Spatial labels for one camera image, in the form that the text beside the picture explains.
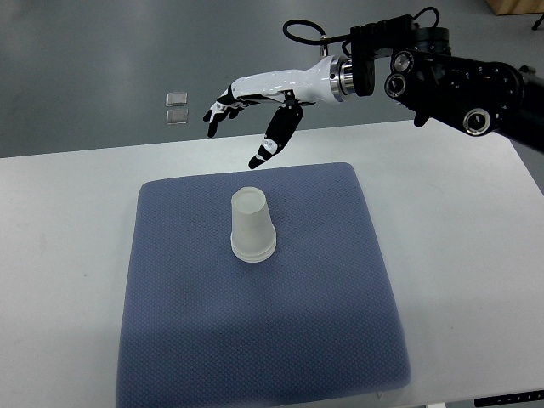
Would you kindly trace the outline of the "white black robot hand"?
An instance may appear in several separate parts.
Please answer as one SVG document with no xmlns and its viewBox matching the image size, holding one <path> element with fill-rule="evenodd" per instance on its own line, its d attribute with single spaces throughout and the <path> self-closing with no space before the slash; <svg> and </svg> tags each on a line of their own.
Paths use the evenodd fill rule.
<svg viewBox="0 0 544 408">
<path fill-rule="evenodd" d="M 246 108 L 275 102 L 276 109 L 261 145 L 248 162 L 255 169 L 283 151 L 303 118 L 303 107 L 318 102 L 339 104 L 354 92 L 349 59 L 326 56 L 307 70 L 271 71 L 233 81 L 209 108 L 203 121 L 207 136 L 215 136 L 218 124 L 234 119 Z"/>
</svg>

